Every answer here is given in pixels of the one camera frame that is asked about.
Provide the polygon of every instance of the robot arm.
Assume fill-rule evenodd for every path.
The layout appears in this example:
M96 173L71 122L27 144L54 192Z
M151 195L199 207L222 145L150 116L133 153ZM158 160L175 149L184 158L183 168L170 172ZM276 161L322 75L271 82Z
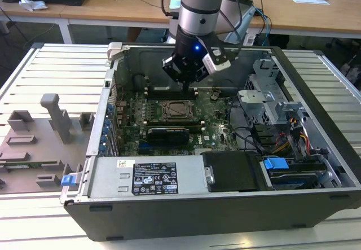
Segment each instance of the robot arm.
M231 66L214 33L222 0L182 0L175 49L164 71L187 91L189 84Z

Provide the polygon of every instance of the white cable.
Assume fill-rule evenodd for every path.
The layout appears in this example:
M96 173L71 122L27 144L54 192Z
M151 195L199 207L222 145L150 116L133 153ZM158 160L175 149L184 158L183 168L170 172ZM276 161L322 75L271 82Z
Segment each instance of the white cable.
M49 32L53 27L55 26L55 24L53 24L48 30L46 30L45 32L42 32L41 34L38 34L37 36L33 37L31 40L29 40L29 42L33 41L35 38L42 36L43 34ZM23 46L23 50L25 49L26 45L28 44L28 42L26 42Z

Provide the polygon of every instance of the red wire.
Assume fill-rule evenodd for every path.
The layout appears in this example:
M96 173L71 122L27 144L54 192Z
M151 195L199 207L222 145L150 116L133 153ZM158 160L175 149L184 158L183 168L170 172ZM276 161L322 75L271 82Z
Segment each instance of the red wire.
M281 134L278 135L278 137L276 138L276 147L278 146L278 140L280 139L280 137L281 137L282 135L285 135L285 133L281 133Z

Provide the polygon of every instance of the blue latch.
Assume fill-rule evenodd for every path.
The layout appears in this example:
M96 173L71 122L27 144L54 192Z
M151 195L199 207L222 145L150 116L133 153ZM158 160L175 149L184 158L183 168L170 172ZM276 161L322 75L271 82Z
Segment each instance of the blue latch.
M62 186L76 186L77 185L76 180L77 180L76 175L65 175L61 179L61 185Z
M269 157L263 161L267 170L269 169L289 169L285 158Z

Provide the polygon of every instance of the metal bracket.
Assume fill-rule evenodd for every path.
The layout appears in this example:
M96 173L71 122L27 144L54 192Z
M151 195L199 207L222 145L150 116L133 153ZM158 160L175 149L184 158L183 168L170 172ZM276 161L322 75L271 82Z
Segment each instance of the metal bracket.
M279 102L275 106L275 111L278 115L277 121L286 121L286 112L297 113L300 109L303 109L300 102Z
M114 61L116 59L124 56L123 51L128 50L128 47L124 47L122 42L112 42L108 45L107 56L109 61Z

